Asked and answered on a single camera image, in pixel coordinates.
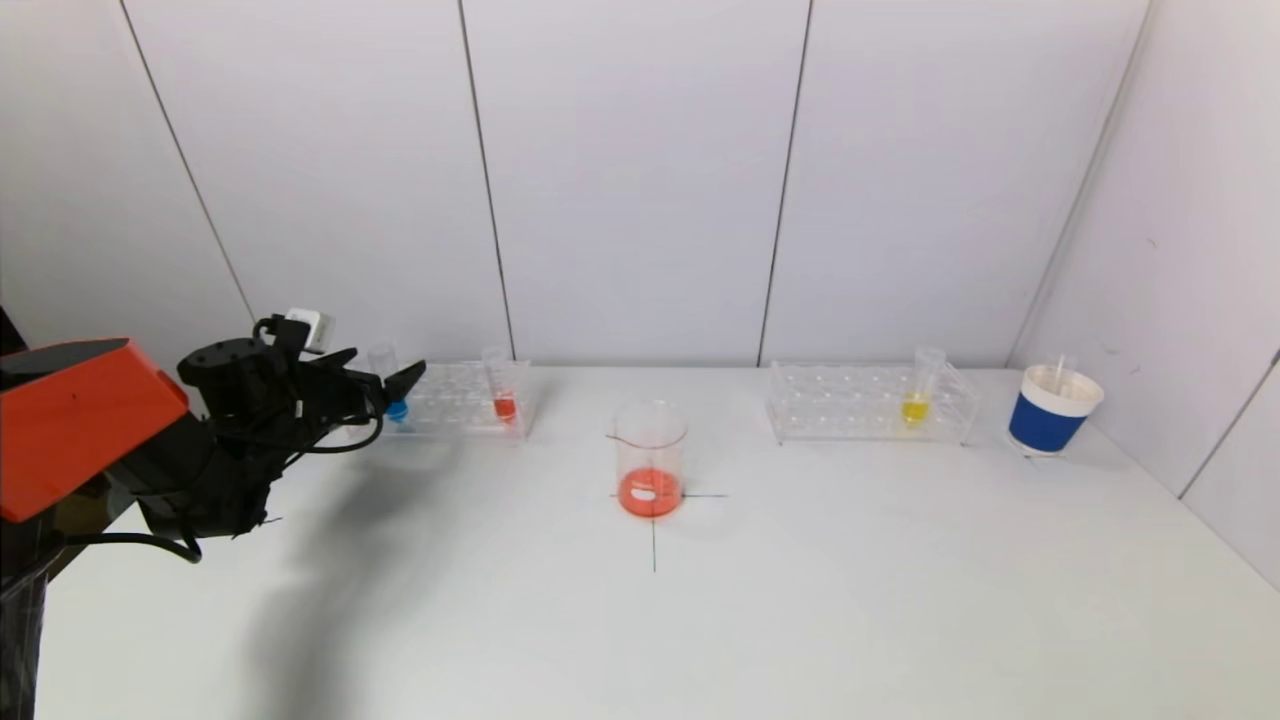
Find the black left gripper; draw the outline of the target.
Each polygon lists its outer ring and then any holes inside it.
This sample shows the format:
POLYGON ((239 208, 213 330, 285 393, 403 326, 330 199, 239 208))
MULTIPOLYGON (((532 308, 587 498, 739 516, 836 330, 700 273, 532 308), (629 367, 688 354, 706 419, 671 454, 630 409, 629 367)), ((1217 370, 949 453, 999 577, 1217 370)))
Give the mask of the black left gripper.
POLYGON ((419 360, 383 379, 353 365, 356 347, 343 348, 297 365, 297 389, 303 418, 333 429, 374 421, 387 402, 404 402, 422 379, 426 363, 419 360))

